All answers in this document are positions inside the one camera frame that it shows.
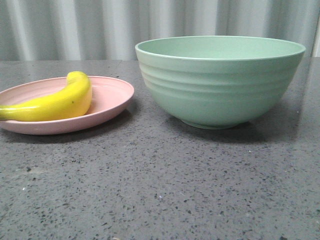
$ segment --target bowl base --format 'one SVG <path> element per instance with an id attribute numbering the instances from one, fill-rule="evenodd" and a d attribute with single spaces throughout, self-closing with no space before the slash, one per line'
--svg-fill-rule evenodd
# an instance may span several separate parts
<path id="1" fill-rule="evenodd" d="M 221 130 L 221 129 L 230 129 L 238 124 L 232 124 L 232 125 L 201 125 L 201 124 L 197 124 L 191 121 L 186 121 L 186 120 L 181 120 L 183 123 L 190 125 L 192 127 L 195 128 L 199 128 L 199 129 L 209 129 L 209 130 Z"/>

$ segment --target countertop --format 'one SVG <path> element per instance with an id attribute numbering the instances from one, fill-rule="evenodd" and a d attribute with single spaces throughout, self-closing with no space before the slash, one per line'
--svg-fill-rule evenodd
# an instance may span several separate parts
<path id="1" fill-rule="evenodd" d="M 59 135 L 0 129 L 1 240 L 320 239 L 320 59 L 263 116 L 188 126 L 137 61 L 2 61 L 0 91 L 71 71 L 131 83 L 128 108 Z"/>

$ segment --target banana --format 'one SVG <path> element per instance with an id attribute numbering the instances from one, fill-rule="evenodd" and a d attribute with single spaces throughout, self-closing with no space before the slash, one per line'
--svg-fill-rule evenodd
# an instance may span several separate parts
<path id="1" fill-rule="evenodd" d="M 53 94 L 14 105 L 0 105 L 0 120 L 53 121 L 84 115 L 91 104 L 92 85 L 81 71 L 69 72 L 66 86 Z"/>

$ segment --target green bowl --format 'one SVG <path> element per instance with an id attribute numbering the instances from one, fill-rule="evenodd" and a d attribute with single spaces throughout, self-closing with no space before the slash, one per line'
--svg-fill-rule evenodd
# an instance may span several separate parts
<path id="1" fill-rule="evenodd" d="M 306 48 L 246 36 L 183 36 L 135 46 L 155 102 L 188 125 L 226 129 L 255 119 L 283 96 Z"/>

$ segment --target bowl rim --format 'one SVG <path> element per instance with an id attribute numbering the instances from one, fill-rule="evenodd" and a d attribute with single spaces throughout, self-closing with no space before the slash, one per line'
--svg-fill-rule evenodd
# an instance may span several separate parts
<path id="1" fill-rule="evenodd" d="M 259 40 L 268 40 L 274 42 L 282 42 L 291 45 L 296 45 L 300 47 L 300 50 L 297 50 L 290 54 L 283 54 L 283 55 L 276 55 L 276 56 L 269 56 L 269 57 L 248 57 L 248 58 L 208 58 L 208 57 L 186 57 L 186 56 L 172 56 L 160 53 L 154 53 L 150 51 L 145 51 L 140 48 L 142 44 L 155 42 L 155 41 L 165 41 L 169 39 L 186 39 L 186 38 L 246 38 L 246 39 L 259 39 Z M 144 53 L 146 55 L 167 58 L 167 59 L 179 59 L 179 60 L 190 60 L 190 61 L 219 61 L 219 62 L 232 62 L 232 61 L 257 61 L 257 60 L 272 60 L 272 59 L 281 59 L 287 58 L 291 56 L 296 56 L 303 54 L 306 51 L 306 47 L 300 43 L 283 40 L 278 38 L 271 38 L 271 37 L 258 37 L 258 36 L 235 36 L 235 35 L 195 35 L 195 36 L 174 36 L 174 37 L 163 37 L 163 38 L 155 38 L 146 41 L 139 42 L 135 45 L 136 53 Z"/>

